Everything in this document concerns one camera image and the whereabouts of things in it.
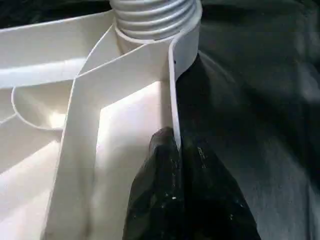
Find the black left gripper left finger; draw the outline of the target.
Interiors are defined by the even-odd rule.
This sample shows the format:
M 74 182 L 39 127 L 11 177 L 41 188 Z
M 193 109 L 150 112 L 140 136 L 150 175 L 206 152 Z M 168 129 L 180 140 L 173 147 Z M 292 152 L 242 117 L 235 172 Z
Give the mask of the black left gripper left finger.
M 170 127 L 151 137 L 148 156 L 131 185 L 122 238 L 185 238 L 183 165 Z

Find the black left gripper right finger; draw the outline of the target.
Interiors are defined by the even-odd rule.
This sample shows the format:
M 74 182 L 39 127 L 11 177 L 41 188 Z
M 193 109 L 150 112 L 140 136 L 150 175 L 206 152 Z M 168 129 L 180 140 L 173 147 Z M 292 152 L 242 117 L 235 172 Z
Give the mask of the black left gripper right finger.
M 205 139 L 182 139 L 185 207 L 193 240 L 259 240 L 256 221 L 231 173 Z

